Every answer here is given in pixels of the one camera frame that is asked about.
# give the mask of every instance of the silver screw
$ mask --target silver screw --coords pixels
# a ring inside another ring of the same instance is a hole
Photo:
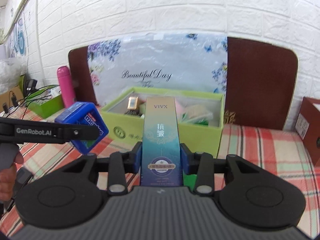
[[[125,187],[121,184],[113,184],[109,187],[109,190],[113,193],[120,193],[125,190]]]
[[[201,185],[201,186],[198,186],[196,190],[200,194],[209,194],[212,191],[212,187],[208,185]]]

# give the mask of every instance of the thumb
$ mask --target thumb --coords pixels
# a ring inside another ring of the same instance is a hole
[[[20,152],[17,154],[16,158],[14,159],[14,162],[17,164],[23,164],[23,156]]]

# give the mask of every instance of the mentos text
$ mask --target mentos text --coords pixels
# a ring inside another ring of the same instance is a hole
[[[89,115],[86,115],[84,117],[84,119],[86,120],[86,122],[89,124],[89,125],[95,125],[96,127],[98,127],[99,131],[100,131],[100,135],[103,134],[103,131],[100,129],[100,127],[94,122],[94,120],[91,119],[91,117]]]
[[[20,129],[17,128],[17,133],[23,133],[23,134],[33,134],[33,135],[51,135],[51,131],[49,130],[36,130],[36,129]]]

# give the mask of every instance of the dark red box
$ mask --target dark red box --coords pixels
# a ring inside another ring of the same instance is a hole
[[[320,100],[304,97],[296,130],[315,167],[320,167]]]

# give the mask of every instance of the qr code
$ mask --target qr code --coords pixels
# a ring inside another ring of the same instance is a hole
[[[304,116],[302,114],[299,114],[298,120],[296,122],[296,130],[297,130],[298,134],[300,135],[300,137],[302,138],[302,140],[306,136],[308,128],[309,128],[308,121],[304,118]]]

